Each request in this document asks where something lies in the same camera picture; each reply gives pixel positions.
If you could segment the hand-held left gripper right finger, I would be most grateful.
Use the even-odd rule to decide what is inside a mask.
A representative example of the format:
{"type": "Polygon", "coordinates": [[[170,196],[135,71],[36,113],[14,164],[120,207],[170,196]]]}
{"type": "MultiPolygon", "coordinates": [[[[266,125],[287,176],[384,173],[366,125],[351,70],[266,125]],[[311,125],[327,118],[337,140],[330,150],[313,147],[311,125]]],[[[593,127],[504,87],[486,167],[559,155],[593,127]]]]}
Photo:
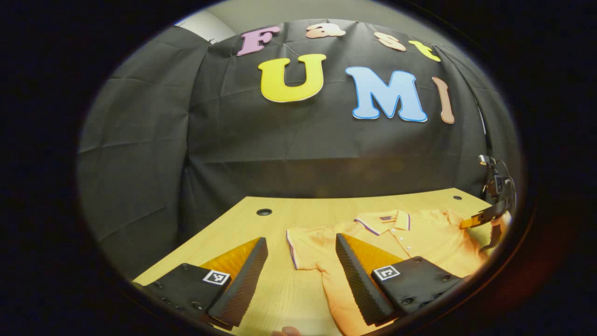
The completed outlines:
{"type": "Polygon", "coordinates": [[[344,233],[335,236],[335,252],[367,325],[414,313],[466,280],[423,257],[401,259],[344,233]]]}

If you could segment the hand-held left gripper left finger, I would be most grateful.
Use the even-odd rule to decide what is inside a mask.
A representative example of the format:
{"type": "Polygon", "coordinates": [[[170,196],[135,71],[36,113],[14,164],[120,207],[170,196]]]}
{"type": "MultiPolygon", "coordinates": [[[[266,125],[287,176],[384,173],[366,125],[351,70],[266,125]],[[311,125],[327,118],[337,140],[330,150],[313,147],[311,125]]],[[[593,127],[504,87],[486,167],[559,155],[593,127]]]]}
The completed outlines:
{"type": "Polygon", "coordinates": [[[145,293],[179,314],[225,330],[239,327],[268,257],[256,238],[194,266],[183,262],[145,285],[145,293]]]}

